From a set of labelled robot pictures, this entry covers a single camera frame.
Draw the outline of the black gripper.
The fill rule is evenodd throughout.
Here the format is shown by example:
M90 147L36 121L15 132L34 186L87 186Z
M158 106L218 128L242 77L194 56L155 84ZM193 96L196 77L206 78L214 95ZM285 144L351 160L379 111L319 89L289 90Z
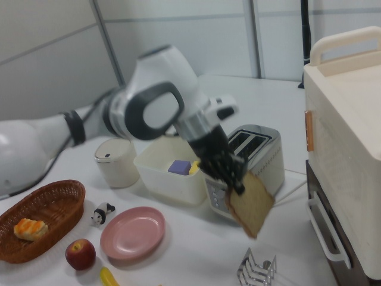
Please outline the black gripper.
M189 143L195 155L201 159L201 170L219 179L219 190L229 192L232 187L237 195L245 192L243 177L248 170L248 160L236 155L221 126L205 136Z

